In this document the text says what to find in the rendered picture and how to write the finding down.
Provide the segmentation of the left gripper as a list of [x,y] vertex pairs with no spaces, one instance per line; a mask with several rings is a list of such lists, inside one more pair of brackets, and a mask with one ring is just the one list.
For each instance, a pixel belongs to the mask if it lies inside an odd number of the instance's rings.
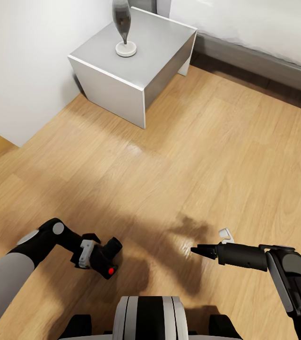
[[[74,253],[70,261],[75,263],[75,267],[77,268],[82,268],[79,266],[79,258],[83,251],[83,248],[80,247],[83,239],[86,239],[86,240],[92,239],[95,243],[99,243],[99,244],[102,243],[94,233],[83,234],[82,236],[76,233],[75,240],[70,246],[66,247],[66,249]],[[83,267],[82,269],[91,270],[91,267],[90,265],[87,264],[86,267]]]

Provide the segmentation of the digital camera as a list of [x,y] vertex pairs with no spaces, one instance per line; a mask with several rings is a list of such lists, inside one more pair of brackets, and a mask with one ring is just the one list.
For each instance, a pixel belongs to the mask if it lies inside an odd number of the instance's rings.
[[118,269],[118,265],[114,265],[112,259],[121,249],[122,244],[115,237],[112,237],[105,246],[95,243],[89,258],[90,267],[109,280]]

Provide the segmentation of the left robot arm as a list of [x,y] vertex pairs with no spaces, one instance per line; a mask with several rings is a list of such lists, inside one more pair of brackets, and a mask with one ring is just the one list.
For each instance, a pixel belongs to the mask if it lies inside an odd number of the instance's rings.
[[0,318],[38,264],[55,245],[73,252],[75,267],[91,270],[89,258],[95,243],[102,242],[93,233],[79,234],[70,230],[60,219],[52,218],[38,230],[21,238],[17,246],[0,259]]

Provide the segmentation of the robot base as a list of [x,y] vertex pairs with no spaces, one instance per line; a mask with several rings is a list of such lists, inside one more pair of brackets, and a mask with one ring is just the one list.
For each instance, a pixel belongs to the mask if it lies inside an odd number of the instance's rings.
[[[112,332],[104,331],[103,335],[91,335],[91,316],[76,314],[58,340],[112,340]],[[243,340],[225,314],[210,315],[209,335],[198,335],[196,331],[188,331],[188,338],[189,340]]]

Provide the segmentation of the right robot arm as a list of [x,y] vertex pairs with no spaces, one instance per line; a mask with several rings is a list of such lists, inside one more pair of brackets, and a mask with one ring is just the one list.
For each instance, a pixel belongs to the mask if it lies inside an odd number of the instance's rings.
[[[219,232],[223,239],[218,245],[198,244],[191,252],[215,260],[225,265],[234,265],[267,272],[269,270],[287,315],[293,319],[298,339],[301,340],[301,255],[295,248],[280,245],[258,247],[233,244],[228,228]],[[270,251],[264,251],[264,249]]]

